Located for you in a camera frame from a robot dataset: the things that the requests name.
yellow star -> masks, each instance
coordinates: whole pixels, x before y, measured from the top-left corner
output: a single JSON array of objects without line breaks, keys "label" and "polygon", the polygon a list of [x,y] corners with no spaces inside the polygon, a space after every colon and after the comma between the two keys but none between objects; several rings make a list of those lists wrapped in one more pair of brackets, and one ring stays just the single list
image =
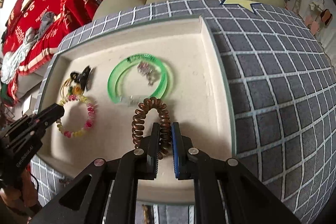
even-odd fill
[{"label": "yellow star", "polygon": [[253,0],[223,0],[221,2],[221,5],[224,5],[224,4],[238,4],[241,7],[244,7],[245,9],[248,9],[255,14],[251,4],[256,4],[256,3],[260,3],[260,2],[256,2],[256,1],[253,1]]}]

red pillow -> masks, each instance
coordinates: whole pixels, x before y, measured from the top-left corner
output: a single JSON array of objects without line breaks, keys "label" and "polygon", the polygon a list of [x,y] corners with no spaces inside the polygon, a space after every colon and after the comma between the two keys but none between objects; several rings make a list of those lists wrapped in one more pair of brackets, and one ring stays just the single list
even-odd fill
[{"label": "red pillow", "polygon": [[12,33],[12,31],[14,30],[16,26],[17,21],[20,19],[22,15],[21,7],[22,7],[23,1],[24,0],[17,0],[11,14],[9,15],[8,23],[7,23],[7,35],[10,35]]}]

silver charm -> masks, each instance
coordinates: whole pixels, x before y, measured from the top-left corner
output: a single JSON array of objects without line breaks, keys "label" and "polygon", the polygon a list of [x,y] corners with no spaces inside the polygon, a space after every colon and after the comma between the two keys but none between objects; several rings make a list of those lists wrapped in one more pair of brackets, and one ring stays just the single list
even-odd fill
[{"label": "silver charm", "polygon": [[141,75],[146,76],[146,79],[148,80],[148,85],[152,86],[154,82],[157,80],[156,77],[157,73],[154,67],[149,65],[149,63],[141,61],[137,69]]}]

human hand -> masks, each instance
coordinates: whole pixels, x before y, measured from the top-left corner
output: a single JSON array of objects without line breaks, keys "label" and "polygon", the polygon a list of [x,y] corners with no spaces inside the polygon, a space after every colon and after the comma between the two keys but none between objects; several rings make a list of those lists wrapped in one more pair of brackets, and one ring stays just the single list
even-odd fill
[{"label": "human hand", "polygon": [[10,208],[16,208],[15,200],[21,196],[26,207],[32,207],[38,203],[38,194],[34,184],[31,181],[30,173],[24,170],[21,174],[22,178],[22,192],[12,186],[8,186],[0,190],[0,196],[4,203]]}]

white cloth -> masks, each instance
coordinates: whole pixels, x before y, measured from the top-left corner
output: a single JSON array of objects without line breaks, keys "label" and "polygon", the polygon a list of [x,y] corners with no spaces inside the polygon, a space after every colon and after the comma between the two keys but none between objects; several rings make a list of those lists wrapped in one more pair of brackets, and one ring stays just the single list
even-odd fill
[{"label": "white cloth", "polygon": [[14,78],[16,70],[20,63],[27,57],[28,52],[34,46],[37,41],[36,30],[29,28],[26,32],[26,36],[23,39],[23,43],[18,47],[15,52],[7,52],[2,61],[1,68],[1,82],[9,84]]}]

